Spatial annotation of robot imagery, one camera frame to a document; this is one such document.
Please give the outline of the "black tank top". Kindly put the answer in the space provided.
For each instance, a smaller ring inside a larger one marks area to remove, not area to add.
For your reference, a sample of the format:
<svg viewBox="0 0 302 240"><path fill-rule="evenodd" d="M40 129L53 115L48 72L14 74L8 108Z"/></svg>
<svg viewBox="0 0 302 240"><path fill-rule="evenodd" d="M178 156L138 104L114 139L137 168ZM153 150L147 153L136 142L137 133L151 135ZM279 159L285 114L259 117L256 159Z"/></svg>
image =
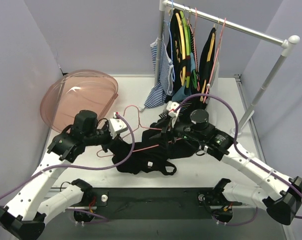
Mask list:
<svg viewBox="0 0 302 240"><path fill-rule="evenodd" d="M172 176L177 168L169 160L189 158L199 149L196 141L179 139L166 142L162 137L154 137L158 133L158 130L145 130L142 141L135 143L134 152L128 160L116 167L117 170L134 175L140 172L160 172Z"/></svg>

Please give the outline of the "pink wire hanger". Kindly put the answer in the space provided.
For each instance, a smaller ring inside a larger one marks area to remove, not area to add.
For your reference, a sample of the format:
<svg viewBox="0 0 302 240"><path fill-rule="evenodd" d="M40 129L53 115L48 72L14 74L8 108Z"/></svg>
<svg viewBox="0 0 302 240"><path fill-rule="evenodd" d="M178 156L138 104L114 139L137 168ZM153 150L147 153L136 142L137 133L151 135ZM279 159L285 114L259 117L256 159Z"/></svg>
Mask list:
<svg viewBox="0 0 302 240"><path fill-rule="evenodd" d="M133 132L137 131L138 129L154 130L154 131L160 131L160 130L161 130L161 128L147 127L147 126L143 126L143 125L142 125L142 123L141 123L141 118L140 118L140 114L143 113L143 112L145 111L145 109L146 109L145 107L138 107L137 105L133 105L133 104L128 105L127 107L125 107L125 109L124 109L124 111L123 111L123 116L125 116L126 111L127 111L128 108L133 108L133 107L134 107L135 109L137 109L137 119L138 119L138 126L137 126L136 129L133 130ZM154 146L151 146L151 147L147 147L147 148L145 148L145 149L147 150L147 149L155 148L155 147L157 147L157 146L154 145ZM102 152L102 149L99 150L99 151L96 153L97 157L99 157L99 158L106 158L106 157L112 157L112 156L114 156L114 154L101 156L101 155L99 155L100 152Z"/></svg>

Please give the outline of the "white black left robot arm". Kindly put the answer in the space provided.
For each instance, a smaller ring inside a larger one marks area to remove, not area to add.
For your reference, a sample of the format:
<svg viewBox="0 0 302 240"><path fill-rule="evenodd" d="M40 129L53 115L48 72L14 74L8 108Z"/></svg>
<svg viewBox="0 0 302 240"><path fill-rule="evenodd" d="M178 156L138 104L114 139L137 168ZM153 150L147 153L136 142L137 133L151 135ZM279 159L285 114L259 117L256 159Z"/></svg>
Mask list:
<svg viewBox="0 0 302 240"><path fill-rule="evenodd" d="M76 179L65 190L45 199L53 184L67 168L85 169L74 165L86 147L106 146L120 139L120 134L130 131L128 122L118 113L98 128L97 114L81 110L73 124L56 135L47 148L53 158L43 159L30 179L13 190L17 194L0 206L0 226L19 240L36 240L46 225L57 215L74 204L88 205L92 201L92 186Z"/></svg>

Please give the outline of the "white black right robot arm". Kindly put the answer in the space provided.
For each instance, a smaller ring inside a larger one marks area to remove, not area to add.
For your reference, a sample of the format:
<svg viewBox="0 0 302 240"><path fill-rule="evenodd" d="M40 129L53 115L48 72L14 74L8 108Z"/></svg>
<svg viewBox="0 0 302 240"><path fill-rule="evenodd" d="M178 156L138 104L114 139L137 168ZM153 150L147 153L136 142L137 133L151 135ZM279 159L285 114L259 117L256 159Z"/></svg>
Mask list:
<svg viewBox="0 0 302 240"><path fill-rule="evenodd" d="M280 173L253 156L234 137L211 124L207 111L196 109L188 119L179 118L172 111L154 125L161 130L158 137L196 142L204 154L233 167L257 185L249 188L222 179L212 192L216 203L237 202L255 206L287 226L299 218L302 178Z"/></svg>

